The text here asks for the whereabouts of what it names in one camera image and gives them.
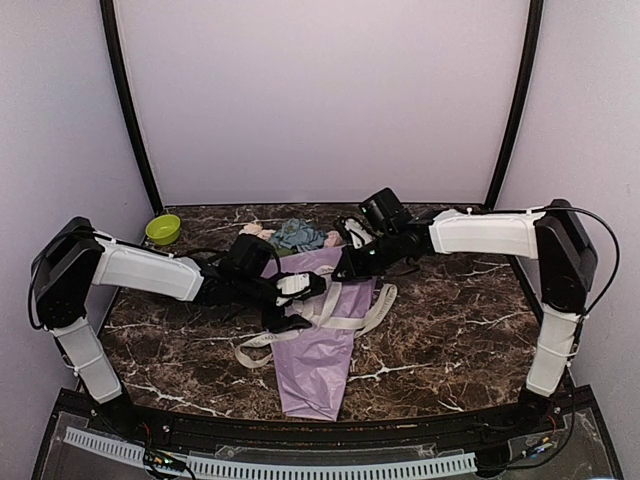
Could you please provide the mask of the white printed ribbon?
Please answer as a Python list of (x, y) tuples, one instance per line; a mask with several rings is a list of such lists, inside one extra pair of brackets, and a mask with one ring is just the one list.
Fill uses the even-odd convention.
[[(323, 265), (315, 270), (316, 274), (328, 281), (328, 293), (321, 312), (319, 314), (314, 313), (314, 304), (311, 300), (294, 301), (294, 311), (301, 313), (303, 319), (311, 322), (311, 330), (319, 328), (352, 330), (355, 331), (355, 337), (359, 338), (382, 323), (396, 300), (398, 289), (395, 285), (384, 284), (377, 301), (363, 318), (338, 317), (334, 315), (334, 311), (339, 304), (342, 285), (330, 279), (330, 274), (333, 271), (334, 268), (329, 265)], [(283, 333), (262, 333), (236, 346), (234, 350), (235, 358), (242, 366), (249, 369), (263, 367), (272, 360), (272, 353), (254, 360), (245, 354), (242, 349), (263, 348), (273, 343), (289, 341), (300, 336), (302, 332), (303, 329), (299, 328)]]

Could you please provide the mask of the purple and pink wrapping paper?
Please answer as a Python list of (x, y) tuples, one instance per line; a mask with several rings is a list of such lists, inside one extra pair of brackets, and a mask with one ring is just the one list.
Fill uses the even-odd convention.
[[(336, 267), (341, 248), (323, 248), (281, 259), (285, 272), (317, 272)], [(340, 295), (330, 318), (364, 319), (376, 280), (338, 283)], [(288, 417), (336, 421), (343, 402), (354, 347), (353, 330), (312, 327), (291, 340), (272, 344), (283, 413)]]

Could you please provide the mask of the blue fake flower stem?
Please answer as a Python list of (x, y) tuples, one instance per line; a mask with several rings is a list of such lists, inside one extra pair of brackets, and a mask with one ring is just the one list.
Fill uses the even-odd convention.
[(269, 239), (276, 249), (307, 252), (321, 249), (328, 235), (303, 219), (290, 219), (282, 224)]

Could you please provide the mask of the white fake flower stem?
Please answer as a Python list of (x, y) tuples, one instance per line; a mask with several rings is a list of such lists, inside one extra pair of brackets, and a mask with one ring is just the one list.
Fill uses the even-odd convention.
[(259, 222), (248, 223), (239, 232), (240, 235), (253, 235), (264, 241), (269, 241), (274, 233), (273, 229), (264, 228)]

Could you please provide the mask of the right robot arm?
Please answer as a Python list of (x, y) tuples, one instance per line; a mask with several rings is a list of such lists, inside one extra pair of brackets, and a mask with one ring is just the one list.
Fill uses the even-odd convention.
[[(542, 397), (555, 394), (579, 351), (586, 320), (618, 275), (621, 246), (611, 226), (565, 199), (526, 209), (413, 213), (384, 189), (358, 210), (358, 217), (340, 217), (334, 223), (344, 242), (332, 275), (336, 282), (383, 276), (398, 262), (415, 272), (419, 259), (437, 255), (499, 255), (509, 260), (540, 325), (524, 385), (534, 395), (511, 410), (510, 424), (521, 434), (534, 432), (549, 416), (549, 405)], [(595, 298), (589, 294), (598, 253), (583, 217), (606, 230), (614, 249), (612, 272)]]

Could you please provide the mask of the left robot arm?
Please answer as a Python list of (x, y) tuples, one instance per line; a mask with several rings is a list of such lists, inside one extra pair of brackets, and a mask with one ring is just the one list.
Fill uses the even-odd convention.
[(32, 261), (28, 320), (53, 336), (90, 398), (103, 405), (103, 421), (120, 436), (131, 436), (141, 427), (140, 412), (124, 400), (126, 388), (88, 320), (87, 298), (102, 286), (203, 307), (253, 309), (267, 332), (284, 333), (310, 327), (286, 310), (323, 293), (326, 282), (312, 271), (285, 271), (275, 248), (254, 235), (237, 236), (225, 250), (174, 255), (114, 238), (84, 217), (72, 218)]

